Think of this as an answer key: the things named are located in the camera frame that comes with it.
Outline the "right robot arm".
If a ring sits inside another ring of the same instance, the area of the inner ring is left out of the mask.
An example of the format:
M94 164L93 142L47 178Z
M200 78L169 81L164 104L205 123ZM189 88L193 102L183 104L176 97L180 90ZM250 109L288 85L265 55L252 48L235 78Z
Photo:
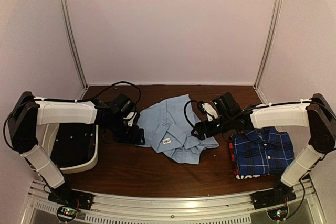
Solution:
M279 185L269 192L272 203L289 196L289 188L299 182L314 165L335 151L335 113L323 95L295 102L249 105L242 109L227 92L212 101L197 104L207 120L191 124L191 135L204 140L230 130L254 130L268 127L298 126L310 130L310 139L294 161L282 173Z

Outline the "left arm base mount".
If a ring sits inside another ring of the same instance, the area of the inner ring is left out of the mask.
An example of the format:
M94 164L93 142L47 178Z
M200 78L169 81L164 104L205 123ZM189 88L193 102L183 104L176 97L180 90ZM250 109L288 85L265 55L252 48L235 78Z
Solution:
M58 188L49 187L48 200L59 204L56 217L59 221L69 223L82 215L83 210L90 210L94 195L91 193L73 190L63 184Z

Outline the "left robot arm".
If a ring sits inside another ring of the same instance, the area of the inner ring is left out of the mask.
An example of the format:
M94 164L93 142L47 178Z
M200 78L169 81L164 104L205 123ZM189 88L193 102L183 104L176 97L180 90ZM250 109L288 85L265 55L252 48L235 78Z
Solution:
M55 189L56 198L71 205L75 192L64 175L96 166L101 129L119 143L145 144L138 118L136 104L124 94L104 103L96 98L45 99L26 91L7 116L3 132L10 134L9 147Z

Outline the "light blue long sleeve shirt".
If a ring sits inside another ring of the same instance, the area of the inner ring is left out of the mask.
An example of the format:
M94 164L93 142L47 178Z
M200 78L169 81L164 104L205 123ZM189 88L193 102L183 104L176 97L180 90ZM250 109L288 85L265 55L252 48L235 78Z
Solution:
M144 129L144 147L191 165L199 164L202 151L219 147L214 137L199 140L191 135L192 126L200 119L187 105L190 100L188 94L172 97L140 112L138 126Z

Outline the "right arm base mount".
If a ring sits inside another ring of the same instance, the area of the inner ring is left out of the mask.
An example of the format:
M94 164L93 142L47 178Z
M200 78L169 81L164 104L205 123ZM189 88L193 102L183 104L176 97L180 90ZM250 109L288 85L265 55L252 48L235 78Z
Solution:
M252 193L251 199L255 210L266 208L268 217L280 222L288 217L288 203L296 199L296 194L293 187L276 182L272 189Z

